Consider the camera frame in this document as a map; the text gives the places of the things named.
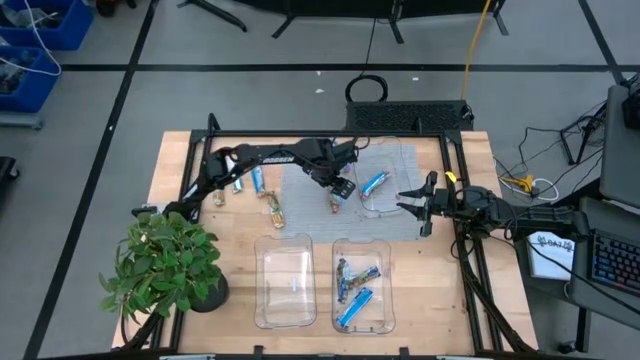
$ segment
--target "clear plastic container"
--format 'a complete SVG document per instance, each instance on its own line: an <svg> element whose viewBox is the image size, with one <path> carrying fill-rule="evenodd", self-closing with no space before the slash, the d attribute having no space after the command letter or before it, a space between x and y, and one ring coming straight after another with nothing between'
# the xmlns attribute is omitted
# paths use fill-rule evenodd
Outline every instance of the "clear plastic container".
<svg viewBox="0 0 640 360"><path fill-rule="evenodd" d="M333 327L341 333L387 334L396 324L393 314L393 296L391 293L391 247L382 240L368 243L352 243L347 239L333 243L333 280L332 280L332 322ZM380 276L354 287L347 292L344 303L339 301L338 265L344 259L349 265L350 277L376 266ZM342 327L336 319L344 314L349 304L362 288L373 291L371 300Z"/></svg>
<svg viewBox="0 0 640 360"><path fill-rule="evenodd" d="M308 235L264 236L256 250L256 325L263 329L307 326L316 320L313 245Z"/></svg>
<svg viewBox="0 0 640 360"><path fill-rule="evenodd" d="M357 145L363 147L366 141L360 139ZM363 216L376 218L402 212L402 209L396 205L400 201L398 193L412 189L400 139L396 137L370 139L369 145L360 151L358 161L353 164L353 168L357 196L362 203L360 213ZM383 171L389 172L387 179L366 199L363 199L361 194L364 186ZM415 199L403 198L402 201L412 204Z"/></svg>

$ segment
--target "blue crate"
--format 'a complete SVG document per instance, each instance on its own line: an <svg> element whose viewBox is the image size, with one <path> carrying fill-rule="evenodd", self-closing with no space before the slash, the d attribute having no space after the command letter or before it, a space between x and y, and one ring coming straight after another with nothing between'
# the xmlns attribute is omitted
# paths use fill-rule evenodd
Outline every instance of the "blue crate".
<svg viewBox="0 0 640 360"><path fill-rule="evenodd" d="M34 54L31 69L55 73L56 65L51 62L47 54L39 48L0 46L0 56L20 56L23 51ZM0 94L0 111L18 111L35 113L40 111L42 104L49 96L58 76L25 72L22 81L11 94Z"/></svg>
<svg viewBox="0 0 640 360"><path fill-rule="evenodd" d="M26 9L24 0L5 0L4 5L13 10ZM91 26L93 15L82 0L30 0L34 9L43 5L67 8L64 19L55 29L38 29L44 45L49 50L77 50ZM15 46L37 46L40 43L31 28L0 27L0 36Z"/></svg>

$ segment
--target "wooden tabletop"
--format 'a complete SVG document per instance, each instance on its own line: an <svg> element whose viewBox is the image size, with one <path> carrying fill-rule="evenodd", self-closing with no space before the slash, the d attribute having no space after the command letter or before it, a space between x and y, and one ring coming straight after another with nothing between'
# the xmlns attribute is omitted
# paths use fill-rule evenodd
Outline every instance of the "wooden tabletop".
<svg viewBox="0 0 640 360"><path fill-rule="evenodd" d="M500 194L489 139L485 132L463 133L467 167L472 184ZM178 198L188 148L189 132L165 132L156 164L149 203L167 203ZM241 143L291 143L298 138L214 138L213 150ZM422 175L435 170L444 179L437 139L401 138L416 147ZM201 150L196 161L199 163ZM449 147L452 159L455 150ZM267 190L280 193L281 166L263 167ZM393 309L396 326L386 335L346 335L332 325L331 244L314 244L317 319L309 326L286 330L263 330L254 322L255 252L254 242L264 235L277 236L264 200L255 196L252 181L245 175L245 191L231 194L225 189L227 204L217 208L210 198L203 202L200 221L205 230L220 239L215 243L222 253L217 264L229 281L230 297L221 308L206 314L185 314L180 353L252 353L263 345L266 354L398 354L408 346L412 354L473 354L469 318L459 264L449 253L454 239L450 219L433 218L433 234L419 241L390 242ZM497 240L485 240L485 255L493 295L498 308L513 328L534 348L536 338L513 249ZM491 348L486 314L478 304L485 348ZM162 344L167 345L171 321L165 322ZM135 324L130 324L130 334ZM120 344L119 331L114 345Z"/></svg>

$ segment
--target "floor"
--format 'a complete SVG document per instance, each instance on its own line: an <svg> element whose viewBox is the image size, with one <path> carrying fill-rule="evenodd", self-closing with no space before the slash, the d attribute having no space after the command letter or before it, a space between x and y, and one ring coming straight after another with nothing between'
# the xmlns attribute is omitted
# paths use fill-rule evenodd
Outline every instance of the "floor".
<svg viewBox="0 0 640 360"><path fill-rule="evenodd" d="M224 129L344 126L344 87L361 68L349 64L364 63L371 20L300 18L274 40L269 35L282 16L212 3L241 18L249 32L195 6L177 8L177 0L141 0L134 10L120 6L113 19L96 17L80 50L55 53L65 72L41 111L45 127L0 129L0 154L16 157L22 169L0 213L1 358L23 357L63 246L75 241L39 356L109 349L116 317L97 310L103 297L97 273L112 271L129 210L146 200L164 131L203 128L209 112ZM640 3L588 5L619 69L640 71L633 46ZM509 36L488 18L468 102L475 128L488 131L494 155L510 167L520 161L516 149L526 126L571 123L603 101L614 80L578 0L509 0L502 17ZM387 80L389 100L457 99L478 19L402 20L404 45L378 23L369 63L379 66L370 73ZM353 94L375 100L377 91L358 84ZM570 138L573 149L578 138ZM530 133L525 157L557 139ZM563 177L560 194L570 193L597 158ZM557 144L528 165L529 173L552 181L569 169ZM575 336L577 308L535 290L527 295L541 349L552 352ZM591 334L586 356L632 358L640 351L635 330L597 315Z"/></svg>

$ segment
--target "black keyboard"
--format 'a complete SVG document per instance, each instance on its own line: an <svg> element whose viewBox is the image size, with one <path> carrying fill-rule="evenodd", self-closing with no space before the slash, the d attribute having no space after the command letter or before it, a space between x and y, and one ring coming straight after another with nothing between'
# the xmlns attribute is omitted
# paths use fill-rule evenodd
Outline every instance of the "black keyboard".
<svg viewBox="0 0 640 360"><path fill-rule="evenodd" d="M473 122L462 118L465 105L461 100L352 102L347 129L411 131L420 119L423 131L473 130Z"/></svg>
<svg viewBox="0 0 640 360"><path fill-rule="evenodd" d="M596 231L591 279L640 295L640 242Z"/></svg>

